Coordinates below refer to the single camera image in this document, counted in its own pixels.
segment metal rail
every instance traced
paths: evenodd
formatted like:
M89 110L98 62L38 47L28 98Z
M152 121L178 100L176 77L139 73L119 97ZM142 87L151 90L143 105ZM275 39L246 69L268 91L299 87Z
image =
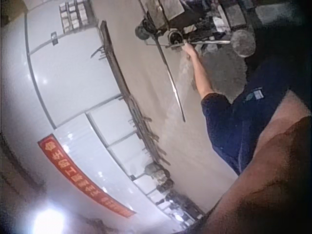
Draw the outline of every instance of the metal rail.
M140 6L141 6L141 9L143 11L144 17L146 18L147 21L149 21L142 1L138 0L138 2L140 4ZM183 112L183 108L182 108L182 104L181 104L181 101L180 101L180 97L179 97L179 94L177 93L176 84L175 84L175 81L173 79L173 76L172 76L171 70L169 68L168 62L167 62L167 60L165 58L164 52L161 49L161 45L159 44L158 38L155 35L152 35L152 34L150 36L155 41L155 44L156 44L157 49L158 49L158 51L160 53L161 59L162 59L163 63L165 64L166 68L167 68L167 73L168 73L168 77L170 79L172 90L173 90L173 92L175 94L175 99L176 99L176 101L178 103L178 106L179 106L179 109L180 109L180 112L181 112L181 115L182 115L182 119L185 122L185 115L184 115L184 112Z

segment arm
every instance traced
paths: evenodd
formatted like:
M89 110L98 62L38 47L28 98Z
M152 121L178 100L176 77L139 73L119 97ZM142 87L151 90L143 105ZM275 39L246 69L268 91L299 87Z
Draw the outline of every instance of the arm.
M203 99L206 95L214 93L209 77L200 61L197 51L188 43L186 43L182 49L190 56L192 60L195 82L200 97Z

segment red banner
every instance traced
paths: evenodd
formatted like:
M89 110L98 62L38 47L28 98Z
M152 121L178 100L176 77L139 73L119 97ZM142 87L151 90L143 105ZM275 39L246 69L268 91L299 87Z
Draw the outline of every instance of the red banner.
M56 168L70 180L80 191L98 204L126 218L135 214L134 211L111 198L92 180L90 180L70 159L68 154L53 134L38 142L40 148Z

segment wheel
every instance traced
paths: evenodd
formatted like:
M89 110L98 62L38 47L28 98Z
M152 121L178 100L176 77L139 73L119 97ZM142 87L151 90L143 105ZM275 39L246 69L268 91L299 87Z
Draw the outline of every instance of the wheel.
M136 27L135 33L136 36L141 40L147 40L148 38L150 38L149 33L145 30L145 28L142 25Z

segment hand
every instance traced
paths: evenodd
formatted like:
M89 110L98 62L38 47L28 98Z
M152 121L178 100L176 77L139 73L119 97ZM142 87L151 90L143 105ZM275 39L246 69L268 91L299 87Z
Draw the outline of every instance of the hand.
M184 45L182 46L182 49L190 56L190 57L194 57L197 55L197 51L195 50L195 48L187 43L187 42L184 42Z

